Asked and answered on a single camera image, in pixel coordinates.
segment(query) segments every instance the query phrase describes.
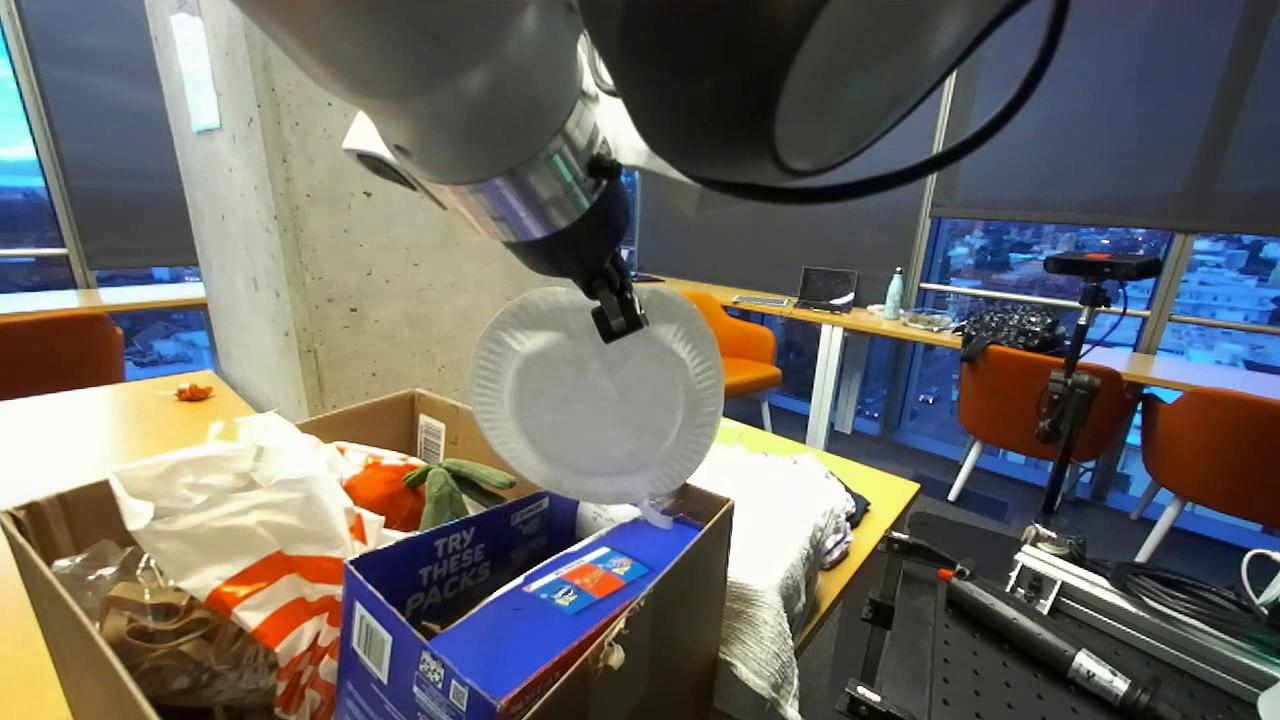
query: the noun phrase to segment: sky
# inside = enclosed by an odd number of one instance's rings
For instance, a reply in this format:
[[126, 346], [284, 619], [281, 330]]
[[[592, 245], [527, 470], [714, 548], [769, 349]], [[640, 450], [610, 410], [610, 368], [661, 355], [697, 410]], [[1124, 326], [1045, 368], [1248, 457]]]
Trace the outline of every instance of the sky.
[[0, 33], [0, 189], [41, 189], [41, 164], [28, 132], [28, 114], [6, 66], [6, 39]]

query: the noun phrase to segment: wall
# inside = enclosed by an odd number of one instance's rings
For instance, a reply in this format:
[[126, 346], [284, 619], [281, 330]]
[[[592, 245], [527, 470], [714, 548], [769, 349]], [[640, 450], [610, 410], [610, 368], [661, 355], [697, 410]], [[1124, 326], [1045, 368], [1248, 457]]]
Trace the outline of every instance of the wall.
[[435, 387], [469, 395], [482, 326], [541, 285], [427, 199], [338, 152], [353, 107], [298, 75], [233, 3], [198, 3], [224, 127], [191, 135], [149, 0], [219, 371], [293, 419]]

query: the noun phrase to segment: office chair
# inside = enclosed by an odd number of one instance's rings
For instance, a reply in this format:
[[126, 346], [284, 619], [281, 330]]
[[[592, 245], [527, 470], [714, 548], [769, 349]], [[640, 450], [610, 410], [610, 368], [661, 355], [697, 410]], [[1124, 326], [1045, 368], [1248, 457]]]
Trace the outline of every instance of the office chair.
[[1187, 387], [1178, 401], [1144, 401], [1144, 463], [1153, 489], [1171, 494], [1147, 542], [1132, 555], [1153, 562], [1187, 503], [1204, 503], [1262, 529], [1280, 523], [1280, 401]]
[[[966, 457], [952, 481], [948, 499], [955, 503], [979, 452], [1007, 450], [1034, 461], [1057, 461], [1057, 443], [1034, 437], [1048, 395], [1048, 371], [1059, 368], [1059, 355], [1020, 353], [992, 346], [979, 355], [958, 364], [958, 430], [970, 437]], [[1075, 437], [1070, 481], [1088, 461], [1106, 457], [1119, 443], [1129, 417], [1134, 410], [1134, 392], [1124, 385], [1117, 368], [1079, 364], [1079, 371], [1100, 382], [1091, 412]]]
[[0, 326], [0, 401], [122, 382], [112, 316], [32, 316]]
[[724, 395], [761, 395], [761, 426], [772, 434], [769, 392], [783, 385], [777, 336], [765, 326], [728, 316], [711, 294], [681, 294], [711, 330], [718, 349]]

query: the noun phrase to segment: cable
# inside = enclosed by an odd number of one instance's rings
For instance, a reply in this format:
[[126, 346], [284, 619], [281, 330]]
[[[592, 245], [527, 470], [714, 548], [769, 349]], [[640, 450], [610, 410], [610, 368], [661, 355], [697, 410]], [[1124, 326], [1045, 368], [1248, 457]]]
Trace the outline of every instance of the cable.
[[761, 199], [761, 205], [837, 205], [837, 199], [855, 199], [855, 197], [874, 197], [874, 192], [917, 185], [917, 182], [962, 161], [966, 152], [983, 147], [1034, 96], [1051, 55], [1065, 39], [1067, 8], [1070, 8], [1070, 0], [1051, 0], [1051, 15], [1048, 15], [1045, 39], [1034, 48], [1034, 61], [1033, 61], [1026, 75], [1014, 85], [1014, 94], [1002, 102], [1002, 107], [995, 117], [988, 117], [988, 125], [979, 125], [977, 132], [966, 132], [962, 142], [955, 142], [952, 147], [942, 147], [934, 157], [924, 157], [924, 161], [903, 164], [895, 172], [878, 172], [878, 175], [862, 175], [862, 182], [848, 182], [848, 185], [819, 185], [819, 189], [732, 185], [732, 182], [711, 182], [711, 175], [692, 175], [692, 182], [711, 192]]
[[1280, 628], [1229, 588], [1153, 565], [1117, 565], [1112, 585], [1154, 618], [1280, 654]]

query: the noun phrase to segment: plastic bag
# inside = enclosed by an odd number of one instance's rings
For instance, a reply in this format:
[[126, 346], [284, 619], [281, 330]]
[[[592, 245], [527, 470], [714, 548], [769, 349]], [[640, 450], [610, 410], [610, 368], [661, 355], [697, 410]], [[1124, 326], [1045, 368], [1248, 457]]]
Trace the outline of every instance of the plastic bag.
[[169, 585], [139, 548], [105, 542], [57, 562], [50, 578], [100, 626], [151, 706], [233, 708], [233, 718], [262, 718], [272, 708], [272, 654]]
[[383, 545], [338, 481], [335, 450], [281, 417], [112, 471], [169, 581], [275, 658], [275, 718], [332, 718], [344, 562]]

